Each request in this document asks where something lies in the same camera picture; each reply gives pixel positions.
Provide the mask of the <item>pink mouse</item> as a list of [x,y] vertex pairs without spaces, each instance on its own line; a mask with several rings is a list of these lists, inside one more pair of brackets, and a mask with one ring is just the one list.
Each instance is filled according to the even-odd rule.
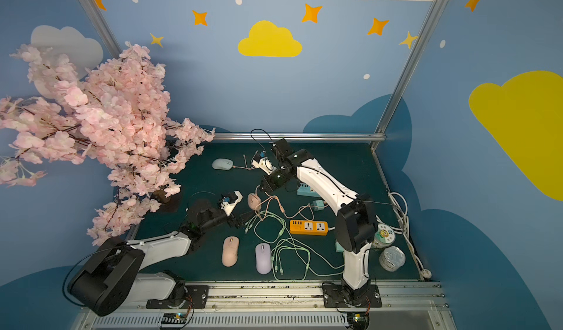
[[232,267],[238,261],[240,240],[236,236],[229,236],[224,240],[221,262],[225,267]]
[[262,208],[262,200],[256,193],[250,193],[247,198],[248,206],[252,211],[260,211]]

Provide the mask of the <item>orange power strip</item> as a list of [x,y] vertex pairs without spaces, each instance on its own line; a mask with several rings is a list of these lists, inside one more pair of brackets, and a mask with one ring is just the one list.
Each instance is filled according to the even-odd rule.
[[290,234],[305,236],[326,236],[328,223],[323,221],[291,220]]

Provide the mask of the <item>lavender wireless mouse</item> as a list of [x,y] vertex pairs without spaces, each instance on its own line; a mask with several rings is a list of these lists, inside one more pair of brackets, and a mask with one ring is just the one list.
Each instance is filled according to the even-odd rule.
[[256,270],[259,274],[266,275],[271,272],[271,247],[267,243],[258,244],[255,247]]

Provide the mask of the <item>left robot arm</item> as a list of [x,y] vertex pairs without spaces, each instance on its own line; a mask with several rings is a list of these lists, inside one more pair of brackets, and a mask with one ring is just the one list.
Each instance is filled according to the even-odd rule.
[[223,196],[215,205],[198,200],[179,228],[162,236],[107,239],[96,252],[77,262],[79,271],[75,275],[66,275],[63,296],[101,317],[136,302],[153,309],[203,307],[205,302],[195,301],[194,293],[181,277],[171,271],[145,274],[143,269],[197,250],[205,235],[218,226],[239,228],[247,223],[250,212],[241,207],[242,200],[239,191]]

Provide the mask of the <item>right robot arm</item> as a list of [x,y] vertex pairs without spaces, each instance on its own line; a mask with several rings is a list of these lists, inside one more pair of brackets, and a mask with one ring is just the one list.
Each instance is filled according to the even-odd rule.
[[368,207],[369,195],[360,195],[338,182],[308,151],[295,151],[285,140],[271,145],[278,167],[263,176],[260,188],[275,192],[297,179],[320,195],[334,212],[335,235],[343,247],[342,296],[350,305],[359,305],[375,295],[370,286],[369,251],[378,230],[375,211]]

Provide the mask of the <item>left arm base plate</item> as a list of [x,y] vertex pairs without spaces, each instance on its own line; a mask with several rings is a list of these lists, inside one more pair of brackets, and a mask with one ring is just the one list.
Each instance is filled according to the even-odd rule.
[[150,299],[146,303],[147,309],[203,309],[206,306],[208,285],[177,285],[170,295],[163,299]]

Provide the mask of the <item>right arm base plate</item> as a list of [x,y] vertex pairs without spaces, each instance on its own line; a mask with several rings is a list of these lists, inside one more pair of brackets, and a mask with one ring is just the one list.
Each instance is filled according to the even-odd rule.
[[321,289],[325,308],[382,307],[379,288],[370,282],[358,290],[353,290],[345,283],[322,283]]

